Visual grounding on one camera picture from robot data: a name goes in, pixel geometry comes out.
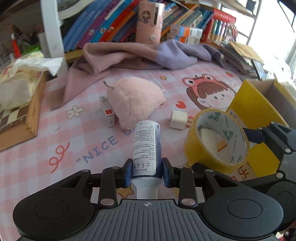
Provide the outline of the white spray bottle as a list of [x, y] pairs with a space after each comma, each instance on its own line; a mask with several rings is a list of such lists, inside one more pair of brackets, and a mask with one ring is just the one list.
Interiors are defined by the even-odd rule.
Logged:
[[157, 199], [163, 181], [161, 128], [152, 120], [142, 120], [134, 127], [132, 183], [137, 199]]

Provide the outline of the yellow tape roll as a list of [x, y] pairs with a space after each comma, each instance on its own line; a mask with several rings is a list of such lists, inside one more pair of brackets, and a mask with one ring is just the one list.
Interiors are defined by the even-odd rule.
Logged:
[[226, 175], [247, 162], [249, 150], [241, 125], [226, 112], [213, 108], [194, 117], [184, 142], [190, 167], [201, 164]]

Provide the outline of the small white red box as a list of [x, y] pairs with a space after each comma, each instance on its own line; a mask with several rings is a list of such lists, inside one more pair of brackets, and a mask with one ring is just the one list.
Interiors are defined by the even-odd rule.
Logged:
[[108, 128], [112, 128], [115, 126], [115, 113], [111, 107], [111, 104], [107, 98], [107, 96], [101, 96], [99, 98], [101, 109], [104, 113], [105, 120]]

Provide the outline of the yellow cardboard box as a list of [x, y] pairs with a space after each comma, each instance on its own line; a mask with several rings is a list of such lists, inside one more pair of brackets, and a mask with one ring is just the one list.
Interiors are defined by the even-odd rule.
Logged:
[[[226, 111], [241, 126], [256, 129], [274, 121], [295, 128], [295, 89], [277, 80], [244, 80]], [[250, 144], [248, 163], [234, 171], [238, 180], [274, 174], [279, 160], [266, 144]]]

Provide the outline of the pink checkered tablecloth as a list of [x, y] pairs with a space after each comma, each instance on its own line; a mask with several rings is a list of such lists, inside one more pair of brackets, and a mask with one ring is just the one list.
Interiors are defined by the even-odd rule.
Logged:
[[150, 119], [161, 126], [162, 154], [174, 166], [185, 166], [186, 130], [170, 128], [173, 110], [195, 116], [199, 109], [187, 96], [183, 78], [208, 73], [238, 91], [242, 81], [216, 63], [199, 61], [179, 70], [112, 69], [103, 80], [95, 82], [57, 110], [51, 110], [50, 97], [63, 81], [47, 82], [35, 138], [1, 152], [1, 240], [17, 240], [19, 233], [13, 222], [13, 209], [23, 198], [79, 171], [99, 173], [111, 166], [121, 166], [132, 157], [132, 131], [120, 125], [109, 128], [99, 98], [106, 94], [106, 85], [135, 76], [156, 83], [166, 102]]

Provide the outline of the white eraser block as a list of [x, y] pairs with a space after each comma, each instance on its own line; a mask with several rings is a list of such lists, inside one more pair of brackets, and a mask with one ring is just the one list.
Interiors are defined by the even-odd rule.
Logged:
[[173, 110], [170, 117], [170, 128], [184, 130], [187, 125], [188, 115], [185, 112]]

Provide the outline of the pink plush toy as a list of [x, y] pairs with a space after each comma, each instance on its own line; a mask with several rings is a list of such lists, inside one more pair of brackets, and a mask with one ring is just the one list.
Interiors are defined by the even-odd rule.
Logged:
[[123, 129], [131, 130], [162, 106], [166, 99], [162, 89], [152, 81], [128, 76], [107, 89], [107, 98]]

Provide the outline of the stack of papers books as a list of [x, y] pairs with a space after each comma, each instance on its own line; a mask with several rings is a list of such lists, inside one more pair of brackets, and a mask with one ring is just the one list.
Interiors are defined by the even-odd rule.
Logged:
[[237, 42], [229, 42], [221, 47], [224, 59], [241, 75], [242, 79], [267, 80], [263, 60], [249, 47]]

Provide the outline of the wooden chess box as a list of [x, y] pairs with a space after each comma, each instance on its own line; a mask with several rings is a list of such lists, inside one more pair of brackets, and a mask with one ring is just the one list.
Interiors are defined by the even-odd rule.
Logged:
[[19, 108], [1, 111], [1, 151], [37, 136], [41, 103], [47, 78], [48, 73], [43, 73], [29, 103]]

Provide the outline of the pink purple cloth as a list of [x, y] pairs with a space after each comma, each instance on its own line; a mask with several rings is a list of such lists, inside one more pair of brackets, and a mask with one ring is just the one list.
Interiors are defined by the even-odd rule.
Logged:
[[83, 90], [104, 78], [110, 68], [150, 70], [182, 69], [198, 60], [215, 60], [223, 68], [232, 70], [219, 50], [208, 44], [189, 45], [170, 39], [156, 44], [87, 43], [82, 56], [70, 67], [68, 74], [58, 78], [65, 86], [51, 93], [51, 109], [62, 107]]

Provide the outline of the red book set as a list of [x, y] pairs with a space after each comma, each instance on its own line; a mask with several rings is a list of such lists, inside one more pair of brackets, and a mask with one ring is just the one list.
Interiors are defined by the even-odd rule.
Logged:
[[221, 42], [229, 25], [235, 24], [236, 17], [216, 8], [203, 8], [202, 10], [204, 10], [206, 19], [205, 26], [202, 27], [201, 43]]

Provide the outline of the tissue pack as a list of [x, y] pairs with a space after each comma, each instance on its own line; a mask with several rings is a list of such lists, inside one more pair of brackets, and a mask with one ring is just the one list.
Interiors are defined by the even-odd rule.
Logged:
[[1, 109], [18, 108], [32, 99], [44, 72], [55, 76], [63, 58], [46, 58], [41, 51], [26, 54], [1, 71]]

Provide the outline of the white orange medicine box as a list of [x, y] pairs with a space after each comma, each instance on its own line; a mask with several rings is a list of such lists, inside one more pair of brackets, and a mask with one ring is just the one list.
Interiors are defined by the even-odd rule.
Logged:
[[166, 40], [173, 39], [189, 45], [198, 45], [202, 34], [203, 30], [199, 28], [171, 25]]

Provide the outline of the pink cylindrical case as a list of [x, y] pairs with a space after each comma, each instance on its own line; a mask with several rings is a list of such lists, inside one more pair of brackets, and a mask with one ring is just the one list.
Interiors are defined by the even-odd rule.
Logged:
[[165, 4], [141, 1], [138, 5], [135, 42], [159, 45]]

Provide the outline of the white bookshelf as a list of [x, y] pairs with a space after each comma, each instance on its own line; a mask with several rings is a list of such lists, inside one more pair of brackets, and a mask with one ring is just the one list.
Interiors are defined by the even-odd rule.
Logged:
[[[228, 8], [232, 11], [236, 11], [242, 15], [253, 18], [254, 22], [249, 35], [245, 35], [243, 32], [239, 32], [240, 35], [244, 36], [247, 39], [246, 43], [249, 44], [255, 28], [255, 24], [257, 22], [262, 1], [256, 1], [255, 9], [253, 11], [247, 8], [248, 1], [200, 1], [200, 3], [202, 6], [215, 7], [220, 10], [222, 10], [222, 8]], [[63, 18], [59, 16], [58, 2], [40, 1], [40, 4], [49, 55], [51, 58], [61, 57], [63, 59], [61, 67], [57, 72], [57, 76], [60, 77], [68, 73], [68, 63], [75, 61], [75, 59], [77, 59], [81, 55], [81, 53], [80, 51], [76, 51], [73, 54], [73, 57], [66, 58], [65, 56], [60, 30], [60, 27], [63, 24]]]

